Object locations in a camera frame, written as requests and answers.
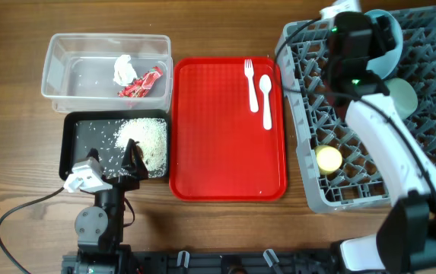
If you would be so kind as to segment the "brown food scrap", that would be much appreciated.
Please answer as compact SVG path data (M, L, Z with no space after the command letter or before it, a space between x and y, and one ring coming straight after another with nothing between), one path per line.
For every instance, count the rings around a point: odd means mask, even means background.
M143 151L142 151L142 149L140 148L140 146L139 146L139 142L138 142L138 141L135 142L135 150L136 150L136 153L138 154L139 158L140 158L141 160L143 160L143 159L144 159Z

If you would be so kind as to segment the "light blue plate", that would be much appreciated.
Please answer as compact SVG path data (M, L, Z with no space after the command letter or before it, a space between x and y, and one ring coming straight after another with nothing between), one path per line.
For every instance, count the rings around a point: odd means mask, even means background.
M367 70L376 73L380 78L387 78L399 63L400 56L403 50L403 33L397 19L388 11L374 9L365 13L373 22L381 16L386 17L391 26L391 34L395 40L396 46L394 49L387 51L383 56L371 59L368 61Z

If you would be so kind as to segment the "white rice pile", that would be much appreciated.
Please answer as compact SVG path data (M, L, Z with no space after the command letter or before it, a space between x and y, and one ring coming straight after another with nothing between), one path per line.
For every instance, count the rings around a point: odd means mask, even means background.
M124 150L132 139L142 151L142 160L150 178L167 172L167 123L163 118L124 120L114 133L115 147Z

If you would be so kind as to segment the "green bowl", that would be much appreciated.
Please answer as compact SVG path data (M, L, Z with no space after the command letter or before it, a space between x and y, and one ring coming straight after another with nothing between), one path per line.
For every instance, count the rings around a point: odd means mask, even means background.
M385 81L390 91L396 112L401 119L407 119L418 107L417 94L409 82L401 78L392 78Z

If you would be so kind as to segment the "red snack wrapper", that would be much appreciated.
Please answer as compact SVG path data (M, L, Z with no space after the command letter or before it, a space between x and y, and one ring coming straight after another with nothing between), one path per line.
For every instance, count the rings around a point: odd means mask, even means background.
M158 66L155 66L146 72L142 77L134 79L131 84L124 87L118 93L118 96L131 98L145 97L152 89L154 83L163 74L163 71Z

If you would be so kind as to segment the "white tissue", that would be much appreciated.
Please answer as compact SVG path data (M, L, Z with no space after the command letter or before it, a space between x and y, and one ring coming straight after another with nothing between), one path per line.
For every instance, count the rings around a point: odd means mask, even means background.
M130 61L130 55L121 55L114 63L113 81L120 86L125 87L138 77Z

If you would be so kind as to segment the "white plastic spoon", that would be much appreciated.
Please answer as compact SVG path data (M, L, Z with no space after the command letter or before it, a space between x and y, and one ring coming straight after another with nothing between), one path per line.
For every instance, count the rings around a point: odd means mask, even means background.
M269 94L272 90L272 81L268 75L262 75L259 80L259 88L263 93L263 128L270 130L272 128L272 116L269 102Z

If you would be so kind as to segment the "yellow cup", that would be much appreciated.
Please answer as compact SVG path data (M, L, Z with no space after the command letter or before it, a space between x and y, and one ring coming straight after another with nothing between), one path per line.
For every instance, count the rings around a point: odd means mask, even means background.
M342 155L337 148L328 145L319 145L314 151L321 175L332 174L342 166Z

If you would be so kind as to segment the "white plastic fork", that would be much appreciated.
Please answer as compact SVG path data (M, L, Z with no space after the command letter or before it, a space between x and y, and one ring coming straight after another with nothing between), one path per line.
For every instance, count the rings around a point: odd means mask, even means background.
M247 77L247 82L248 82L250 110L253 113L257 113L259 111L259 104L258 104L254 81L253 81L254 69L253 69L253 62L251 59L246 59L244 61L244 74Z

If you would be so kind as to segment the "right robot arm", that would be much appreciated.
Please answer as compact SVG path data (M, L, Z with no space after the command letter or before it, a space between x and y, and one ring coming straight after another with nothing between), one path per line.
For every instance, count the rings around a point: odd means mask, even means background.
M326 99L367 149L393 206L376 234L339 244L350 273L436 267L436 167L400 119L383 77L368 68L401 44L396 25L388 15L344 11L327 38Z

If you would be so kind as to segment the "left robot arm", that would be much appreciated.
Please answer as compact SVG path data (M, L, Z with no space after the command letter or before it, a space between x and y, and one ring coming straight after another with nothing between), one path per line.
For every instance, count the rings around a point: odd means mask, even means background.
M124 212L131 208L125 193L137 190L140 181L148 179L138 143L133 139L128 140L121 168L124 174L108 179L95 148L73 165L64 188L70 193L92 194L94 204L81 210L75 219L78 252L62 258L62 274L140 272L131 247L123 244L123 229L127 226Z

